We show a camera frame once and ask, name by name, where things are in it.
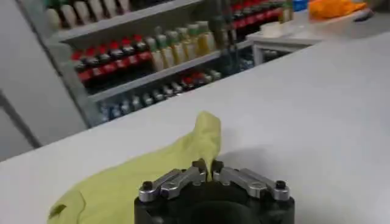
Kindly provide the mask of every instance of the green bottle cap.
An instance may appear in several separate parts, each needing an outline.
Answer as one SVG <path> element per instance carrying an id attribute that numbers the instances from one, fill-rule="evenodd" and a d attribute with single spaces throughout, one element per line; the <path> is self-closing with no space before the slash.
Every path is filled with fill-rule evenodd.
<path id="1" fill-rule="evenodd" d="M 166 36 L 165 35 L 157 35 L 157 42 L 160 49 L 166 48 L 168 45 L 166 43 Z"/>
<path id="2" fill-rule="evenodd" d="M 190 24 L 188 25 L 188 30 L 191 37 L 196 37 L 199 32 L 199 25 L 198 24 Z"/>
<path id="3" fill-rule="evenodd" d="M 171 40 L 170 42 L 172 45 L 175 45 L 180 41 L 179 34 L 176 31 L 169 31 L 168 37 Z"/>
<path id="4" fill-rule="evenodd" d="M 156 44 L 156 40 L 154 38 L 148 37 L 148 38 L 146 38 L 146 42 L 147 42 L 147 45 L 149 45 L 149 49 L 152 52 L 157 51 L 157 44 Z"/>

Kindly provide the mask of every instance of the shelf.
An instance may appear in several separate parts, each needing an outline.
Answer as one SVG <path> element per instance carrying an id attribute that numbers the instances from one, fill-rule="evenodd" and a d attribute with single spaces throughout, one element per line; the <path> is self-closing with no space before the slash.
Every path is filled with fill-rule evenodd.
<path id="1" fill-rule="evenodd" d="M 61 30 L 55 33 L 51 40 L 53 41 L 67 41 L 84 35 L 105 30 L 114 26 L 129 23 L 138 19 L 146 18 L 148 16 L 156 15 L 162 12 L 167 12 L 173 9 L 177 9 L 186 5 L 199 3 L 203 0 L 173 0 L 146 9 L 137 10 L 134 12 L 128 12 L 124 15 L 115 16 L 110 19 L 104 19 L 96 23 L 91 23 L 85 26 L 75 27 L 70 30 Z"/>
<path id="2" fill-rule="evenodd" d="M 249 47 L 251 44 L 252 44 L 251 41 L 246 40 L 246 41 L 243 41 L 241 43 L 238 43 L 237 44 L 237 48 L 238 49 L 242 49 L 242 48 L 245 48 L 245 47 Z M 208 55 L 204 55 L 204 56 L 201 56 L 199 58 L 195 58 L 194 60 L 184 62 L 184 63 L 182 63 L 180 65 L 177 65 L 177 66 L 174 66 L 174 67 L 171 67 L 171 68 L 168 68 L 168 69 L 164 69 L 162 71 L 150 74 L 150 75 L 145 76 L 143 78 L 136 79 L 134 81 L 131 81 L 131 82 L 128 82 L 128 83 L 125 83 L 125 84 L 122 84 L 122 85 L 119 85 L 119 86 L 107 89 L 107 90 L 99 92 L 99 93 L 96 93 L 96 94 L 94 94 L 92 96 L 89 96 L 89 98 L 93 102 L 98 102 L 100 100 L 107 99 L 107 98 L 115 96 L 117 94 L 124 93 L 124 92 L 126 92 L 126 91 L 128 91 L 130 89 L 137 88 L 139 86 L 142 86 L 142 85 L 145 85 L 147 83 L 156 81 L 158 79 L 162 79 L 162 78 L 165 78 L 167 76 L 173 75 L 175 73 L 178 73 L 178 72 L 184 71 L 186 69 L 195 67 L 197 65 L 201 65 L 201 64 L 203 64 L 205 62 L 208 62 L 208 61 L 214 60 L 216 58 L 219 58 L 220 56 L 221 56 L 221 51 L 216 51 L 216 52 L 210 53 Z"/>

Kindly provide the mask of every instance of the yellow cloth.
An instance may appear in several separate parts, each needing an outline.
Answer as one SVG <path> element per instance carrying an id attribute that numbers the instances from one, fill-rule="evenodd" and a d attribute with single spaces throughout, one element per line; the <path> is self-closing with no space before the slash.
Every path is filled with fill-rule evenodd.
<path id="1" fill-rule="evenodd" d="M 220 120 L 201 112 L 192 132 L 159 151 L 83 180 L 51 208 L 48 224 L 133 224 L 133 203 L 143 181 L 203 158 L 210 168 L 221 145 Z"/>

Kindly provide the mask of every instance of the white countertop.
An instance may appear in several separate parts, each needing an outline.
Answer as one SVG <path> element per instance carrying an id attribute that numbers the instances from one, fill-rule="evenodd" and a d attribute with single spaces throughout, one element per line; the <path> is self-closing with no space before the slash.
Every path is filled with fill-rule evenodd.
<path id="1" fill-rule="evenodd" d="M 319 43 L 1 162 L 0 223 L 44 223 L 72 185 L 170 144 L 208 110 L 220 159 L 286 180 L 296 223 L 388 224 L 389 41 Z"/>

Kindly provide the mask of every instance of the black bolt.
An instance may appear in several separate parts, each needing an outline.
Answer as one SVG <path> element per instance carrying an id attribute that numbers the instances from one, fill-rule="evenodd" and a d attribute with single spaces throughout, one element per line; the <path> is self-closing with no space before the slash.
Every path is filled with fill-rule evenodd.
<path id="1" fill-rule="evenodd" d="M 142 183 L 142 190 L 149 191 L 153 188 L 153 182 L 151 181 L 144 181 Z"/>
<path id="2" fill-rule="evenodd" d="M 276 181 L 276 184 L 275 184 L 275 188 L 276 189 L 279 189 L 279 190 L 284 190 L 286 189 L 286 182 L 282 181 L 282 180 L 277 180 Z"/>

